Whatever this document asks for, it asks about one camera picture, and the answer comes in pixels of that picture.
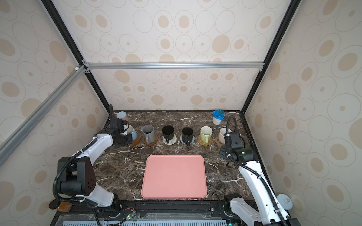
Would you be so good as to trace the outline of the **grey mug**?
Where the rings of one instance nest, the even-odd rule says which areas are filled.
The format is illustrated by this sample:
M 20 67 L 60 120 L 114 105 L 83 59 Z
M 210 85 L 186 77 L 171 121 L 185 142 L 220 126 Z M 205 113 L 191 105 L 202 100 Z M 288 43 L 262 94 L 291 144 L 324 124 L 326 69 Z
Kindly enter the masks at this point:
M 156 141 L 155 128 L 152 125 L 146 125 L 142 128 L 144 141 L 147 145 L 151 145 Z

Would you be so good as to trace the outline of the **multicolour woven coaster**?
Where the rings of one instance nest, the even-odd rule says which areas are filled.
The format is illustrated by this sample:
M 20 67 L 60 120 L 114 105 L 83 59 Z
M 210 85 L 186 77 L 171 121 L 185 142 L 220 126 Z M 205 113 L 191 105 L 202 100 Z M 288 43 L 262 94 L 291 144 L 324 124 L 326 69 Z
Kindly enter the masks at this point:
M 169 141 L 167 141 L 167 139 L 163 137 L 163 142 L 166 145 L 173 145 L 173 144 L 176 143 L 176 141 L 177 141 L 177 136 L 176 135 L 174 135 L 174 137 L 172 139 L 170 139 Z

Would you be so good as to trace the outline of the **silver aluminium frame bar rear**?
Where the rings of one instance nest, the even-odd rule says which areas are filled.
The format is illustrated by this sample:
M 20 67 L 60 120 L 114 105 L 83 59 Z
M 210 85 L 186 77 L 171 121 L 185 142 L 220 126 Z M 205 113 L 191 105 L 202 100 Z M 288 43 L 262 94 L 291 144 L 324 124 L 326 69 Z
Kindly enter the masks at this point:
M 85 63 L 90 70 L 155 70 L 155 69 L 229 69 L 257 68 L 262 69 L 264 62 L 148 62 L 148 63 Z

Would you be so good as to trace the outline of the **pink plastic tray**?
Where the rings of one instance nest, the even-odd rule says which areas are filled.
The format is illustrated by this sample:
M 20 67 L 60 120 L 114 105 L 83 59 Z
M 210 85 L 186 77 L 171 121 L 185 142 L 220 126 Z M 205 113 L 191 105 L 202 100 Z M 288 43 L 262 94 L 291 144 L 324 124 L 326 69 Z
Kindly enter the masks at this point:
M 141 196 L 145 199 L 200 199 L 207 196 L 201 155 L 151 155 L 147 158 Z

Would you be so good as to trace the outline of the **black mug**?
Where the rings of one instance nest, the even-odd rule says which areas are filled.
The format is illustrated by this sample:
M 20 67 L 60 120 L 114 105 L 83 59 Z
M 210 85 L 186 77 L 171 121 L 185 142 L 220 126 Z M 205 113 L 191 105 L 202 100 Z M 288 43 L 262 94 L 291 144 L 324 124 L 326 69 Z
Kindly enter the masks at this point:
M 190 127 L 185 127 L 182 129 L 182 135 L 184 136 L 194 136 L 193 129 Z
M 162 134 L 163 137 L 167 139 L 167 141 L 169 141 L 170 139 L 172 139 L 174 137 L 174 127 L 171 125 L 166 125 L 162 128 Z

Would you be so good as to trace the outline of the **amber jar black lid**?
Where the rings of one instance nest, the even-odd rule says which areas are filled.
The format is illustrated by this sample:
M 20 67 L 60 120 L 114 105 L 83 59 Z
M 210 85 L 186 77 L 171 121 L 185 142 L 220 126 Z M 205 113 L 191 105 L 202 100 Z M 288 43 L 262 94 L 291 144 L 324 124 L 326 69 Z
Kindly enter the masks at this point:
M 70 202 L 61 202 L 59 200 L 52 200 L 49 203 L 49 209 L 56 210 L 58 212 L 69 213 L 73 204 Z

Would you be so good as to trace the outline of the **green mug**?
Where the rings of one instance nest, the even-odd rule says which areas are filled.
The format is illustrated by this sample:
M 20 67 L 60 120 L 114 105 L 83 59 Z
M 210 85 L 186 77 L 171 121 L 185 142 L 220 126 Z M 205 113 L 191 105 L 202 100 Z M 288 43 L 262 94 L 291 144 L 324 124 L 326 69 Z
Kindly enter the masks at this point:
M 205 137 L 212 137 L 212 133 L 213 133 L 213 130 L 211 127 L 209 126 L 203 126 L 201 129 L 200 129 L 200 135 L 203 136 L 204 138 Z

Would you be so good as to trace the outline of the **rattan woven coaster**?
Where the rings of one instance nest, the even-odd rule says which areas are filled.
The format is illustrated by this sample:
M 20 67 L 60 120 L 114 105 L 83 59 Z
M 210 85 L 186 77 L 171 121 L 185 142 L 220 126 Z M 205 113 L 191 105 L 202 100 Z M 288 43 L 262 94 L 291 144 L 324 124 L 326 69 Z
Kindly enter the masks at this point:
M 198 137 L 198 143 L 202 146 L 210 146 L 213 142 L 212 138 L 211 137 L 205 137 L 205 141 L 202 139 L 204 138 L 203 136 L 199 135 Z

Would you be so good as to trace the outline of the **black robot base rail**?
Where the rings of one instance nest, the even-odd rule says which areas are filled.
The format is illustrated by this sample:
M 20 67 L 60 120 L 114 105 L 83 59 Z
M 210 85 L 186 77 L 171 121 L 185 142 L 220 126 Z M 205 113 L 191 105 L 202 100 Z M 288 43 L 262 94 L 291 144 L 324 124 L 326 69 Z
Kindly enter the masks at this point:
M 272 204 L 265 213 L 255 201 L 236 194 L 223 200 L 206 201 L 121 201 L 120 212 L 74 205 L 69 213 L 58 212 L 52 226 L 298 226 L 285 213 L 281 222 Z

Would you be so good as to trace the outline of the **blue woven coaster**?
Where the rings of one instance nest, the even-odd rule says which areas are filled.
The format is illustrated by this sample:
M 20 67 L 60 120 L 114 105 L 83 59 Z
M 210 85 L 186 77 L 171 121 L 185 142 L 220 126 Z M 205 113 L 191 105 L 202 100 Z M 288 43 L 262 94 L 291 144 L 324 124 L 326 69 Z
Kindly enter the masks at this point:
M 191 145 L 194 141 L 195 141 L 195 137 L 194 136 L 184 136 L 181 135 L 180 136 L 180 141 L 185 144 L 185 145 Z

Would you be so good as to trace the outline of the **cork paw coaster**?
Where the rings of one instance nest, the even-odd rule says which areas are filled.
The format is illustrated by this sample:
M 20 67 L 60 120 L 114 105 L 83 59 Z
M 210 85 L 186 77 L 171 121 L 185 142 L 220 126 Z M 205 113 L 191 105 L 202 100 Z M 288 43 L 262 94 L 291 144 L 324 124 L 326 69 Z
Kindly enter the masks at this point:
M 223 145 L 223 143 L 220 142 L 219 138 L 215 138 L 215 139 L 214 139 L 214 142 L 217 144 L 217 146 L 218 146 L 219 148 L 221 148 L 221 146 Z

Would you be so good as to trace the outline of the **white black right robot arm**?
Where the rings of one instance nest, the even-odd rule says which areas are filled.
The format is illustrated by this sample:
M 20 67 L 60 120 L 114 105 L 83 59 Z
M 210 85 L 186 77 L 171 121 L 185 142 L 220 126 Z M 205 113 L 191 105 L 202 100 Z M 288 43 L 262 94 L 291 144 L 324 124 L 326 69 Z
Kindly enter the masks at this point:
M 234 116 L 228 118 L 223 137 L 225 144 L 220 148 L 219 157 L 238 167 L 257 206 L 255 210 L 237 193 L 226 195 L 223 201 L 225 215 L 238 216 L 247 226 L 299 226 L 298 219 L 291 218 L 277 200 L 255 150 L 247 147 L 240 135 Z

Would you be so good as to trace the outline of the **pink jar grey lid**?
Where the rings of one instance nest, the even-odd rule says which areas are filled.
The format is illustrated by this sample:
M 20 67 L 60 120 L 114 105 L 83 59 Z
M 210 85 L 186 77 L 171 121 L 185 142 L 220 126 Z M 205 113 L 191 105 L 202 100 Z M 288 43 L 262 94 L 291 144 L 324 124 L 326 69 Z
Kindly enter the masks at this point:
M 118 119 L 126 120 L 126 118 L 127 118 L 127 113 L 126 113 L 126 112 L 123 112 L 123 111 L 118 112 L 118 113 L 116 114 L 116 117 L 117 117 Z

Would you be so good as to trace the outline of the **silver aluminium frame bar left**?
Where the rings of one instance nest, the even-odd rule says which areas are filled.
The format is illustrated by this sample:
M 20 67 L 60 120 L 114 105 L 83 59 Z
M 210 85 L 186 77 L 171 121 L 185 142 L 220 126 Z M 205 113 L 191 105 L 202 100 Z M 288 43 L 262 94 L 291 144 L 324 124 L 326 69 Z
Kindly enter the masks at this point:
M 1 164 L 12 155 L 30 132 L 56 105 L 61 97 L 68 91 L 78 77 L 85 72 L 85 66 L 78 66 L 46 99 L 36 110 L 8 137 L 1 145 Z

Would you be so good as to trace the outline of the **blue handled white mug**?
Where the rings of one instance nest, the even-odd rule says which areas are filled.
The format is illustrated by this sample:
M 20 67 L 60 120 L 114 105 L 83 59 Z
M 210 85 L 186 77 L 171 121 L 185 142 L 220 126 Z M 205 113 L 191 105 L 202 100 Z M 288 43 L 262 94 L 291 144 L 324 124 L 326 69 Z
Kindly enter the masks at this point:
M 137 139 L 137 132 L 136 130 L 134 129 L 134 127 L 132 125 L 129 125 L 127 131 L 126 131 L 126 134 L 129 135 L 131 134 L 132 136 L 132 141 L 135 141 Z

